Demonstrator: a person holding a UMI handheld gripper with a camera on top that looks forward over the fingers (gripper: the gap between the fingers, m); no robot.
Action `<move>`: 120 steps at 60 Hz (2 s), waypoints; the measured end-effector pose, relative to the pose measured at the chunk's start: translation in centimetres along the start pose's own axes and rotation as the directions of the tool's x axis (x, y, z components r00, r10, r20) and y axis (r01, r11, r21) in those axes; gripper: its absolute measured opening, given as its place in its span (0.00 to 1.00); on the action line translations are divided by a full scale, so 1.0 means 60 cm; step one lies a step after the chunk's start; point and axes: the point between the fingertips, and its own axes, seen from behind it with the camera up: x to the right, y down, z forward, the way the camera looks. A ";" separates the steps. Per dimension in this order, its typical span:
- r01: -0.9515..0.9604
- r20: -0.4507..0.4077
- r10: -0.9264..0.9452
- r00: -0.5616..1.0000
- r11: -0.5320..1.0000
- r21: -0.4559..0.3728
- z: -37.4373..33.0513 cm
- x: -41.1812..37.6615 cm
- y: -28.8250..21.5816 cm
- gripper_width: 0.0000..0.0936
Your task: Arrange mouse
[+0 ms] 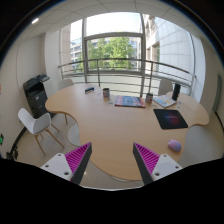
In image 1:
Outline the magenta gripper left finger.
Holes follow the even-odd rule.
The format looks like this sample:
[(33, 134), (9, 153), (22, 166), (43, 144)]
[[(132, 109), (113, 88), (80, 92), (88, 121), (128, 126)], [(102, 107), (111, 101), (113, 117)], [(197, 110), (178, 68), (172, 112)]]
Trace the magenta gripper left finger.
[(92, 144), (86, 143), (67, 154), (57, 153), (42, 166), (42, 169), (79, 185), (91, 154)]

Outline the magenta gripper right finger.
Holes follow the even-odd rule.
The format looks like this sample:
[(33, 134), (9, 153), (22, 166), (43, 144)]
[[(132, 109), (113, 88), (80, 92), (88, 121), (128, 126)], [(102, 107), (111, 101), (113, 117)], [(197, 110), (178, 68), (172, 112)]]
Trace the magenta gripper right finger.
[(168, 154), (157, 154), (138, 144), (133, 144), (133, 154), (145, 185), (182, 169)]

